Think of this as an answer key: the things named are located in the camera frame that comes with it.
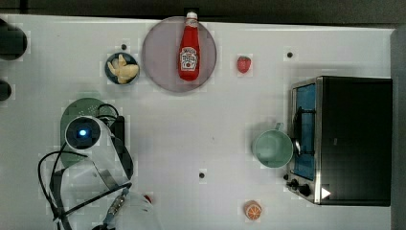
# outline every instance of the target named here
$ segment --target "table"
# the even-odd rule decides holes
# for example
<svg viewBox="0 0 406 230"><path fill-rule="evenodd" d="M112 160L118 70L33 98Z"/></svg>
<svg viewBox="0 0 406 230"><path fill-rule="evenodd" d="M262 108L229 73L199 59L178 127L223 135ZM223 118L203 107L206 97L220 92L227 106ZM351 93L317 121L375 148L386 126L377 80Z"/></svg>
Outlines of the table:
<svg viewBox="0 0 406 230"><path fill-rule="evenodd" d="M3 229L53 226L36 164L58 150L64 108L87 96L125 116L125 142L137 166L133 190L152 195L167 230L390 229L390 207L322 207L293 195L284 188L285 168L265 169L250 145L278 122L287 131L292 83L321 75L389 78L393 30L203 23L217 46L214 73L201 88L175 94L155 85L142 63L129 86L113 84L103 72L122 44L141 61L156 20L0 17L29 38L21 59L0 61L0 78L13 89L0 103ZM236 68L240 54L253 60L244 76ZM257 222L242 212L251 199L264 210Z"/></svg>

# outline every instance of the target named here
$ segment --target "ketchup bottle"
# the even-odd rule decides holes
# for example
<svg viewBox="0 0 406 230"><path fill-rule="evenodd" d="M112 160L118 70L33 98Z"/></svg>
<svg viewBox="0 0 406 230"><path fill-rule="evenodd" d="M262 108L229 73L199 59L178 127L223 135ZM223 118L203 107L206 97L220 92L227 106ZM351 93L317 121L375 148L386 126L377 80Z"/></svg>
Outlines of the ketchup bottle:
<svg viewBox="0 0 406 230"><path fill-rule="evenodd" d="M199 76L200 46L197 27L197 14L188 12L178 57L179 77L185 81L194 81Z"/></svg>

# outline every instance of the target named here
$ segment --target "oven knob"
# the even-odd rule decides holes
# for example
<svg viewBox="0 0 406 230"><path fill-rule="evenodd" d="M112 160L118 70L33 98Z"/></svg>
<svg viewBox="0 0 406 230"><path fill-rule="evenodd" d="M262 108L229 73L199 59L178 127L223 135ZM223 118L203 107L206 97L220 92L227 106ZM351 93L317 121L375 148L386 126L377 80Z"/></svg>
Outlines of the oven knob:
<svg viewBox="0 0 406 230"><path fill-rule="evenodd" d="M290 182L286 183L286 186L292 188L293 191L296 191L299 186L299 182L296 179L292 179Z"/></svg>
<svg viewBox="0 0 406 230"><path fill-rule="evenodd" d="M309 196L310 195L310 187L308 187L307 184L299 186L299 193L301 193L303 196Z"/></svg>

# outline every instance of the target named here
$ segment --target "mint green mug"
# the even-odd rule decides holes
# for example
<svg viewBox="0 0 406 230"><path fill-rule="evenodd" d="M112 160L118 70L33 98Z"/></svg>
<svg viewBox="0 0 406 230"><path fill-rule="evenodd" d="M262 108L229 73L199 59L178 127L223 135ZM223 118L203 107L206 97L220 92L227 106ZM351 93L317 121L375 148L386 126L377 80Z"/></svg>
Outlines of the mint green mug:
<svg viewBox="0 0 406 230"><path fill-rule="evenodd" d="M293 156L293 145L289 136L279 131L281 123L275 129L267 130L258 136L252 145L253 154L260 163L269 168L286 165Z"/></svg>

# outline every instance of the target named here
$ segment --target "bottle cap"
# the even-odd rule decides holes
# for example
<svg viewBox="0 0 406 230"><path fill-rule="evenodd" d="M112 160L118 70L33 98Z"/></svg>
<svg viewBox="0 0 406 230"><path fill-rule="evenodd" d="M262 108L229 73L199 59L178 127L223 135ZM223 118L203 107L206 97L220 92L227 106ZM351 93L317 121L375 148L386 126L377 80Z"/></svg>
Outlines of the bottle cap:
<svg viewBox="0 0 406 230"><path fill-rule="evenodd" d="M186 14L187 18L193 18L193 19L197 19L197 13L190 11L188 12L188 14Z"/></svg>

